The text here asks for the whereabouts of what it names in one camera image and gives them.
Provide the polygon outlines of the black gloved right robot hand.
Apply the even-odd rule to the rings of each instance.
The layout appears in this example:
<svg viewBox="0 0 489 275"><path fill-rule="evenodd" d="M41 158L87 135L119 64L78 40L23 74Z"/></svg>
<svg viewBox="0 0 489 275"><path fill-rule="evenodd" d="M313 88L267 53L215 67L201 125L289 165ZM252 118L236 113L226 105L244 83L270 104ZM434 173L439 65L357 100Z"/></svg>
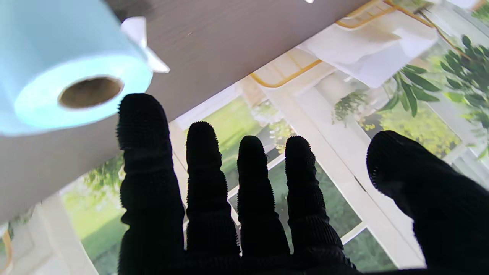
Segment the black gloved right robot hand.
<svg viewBox="0 0 489 275"><path fill-rule="evenodd" d="M213 127L188 130L188 207L173 170L168 121L148 94L129 94L119 106L118 143L126 176L120 199L128 225L120 275L356 275L329 223L316 179L316 157L302 136L286 143L288 224L293 254L275 212L267 156L245 136L237 159L240 240L227 201L227 181ZM487 275L488 191L394 131L371 140L366 156L374 187L413 220L426 268L388 275Z"/></svg>

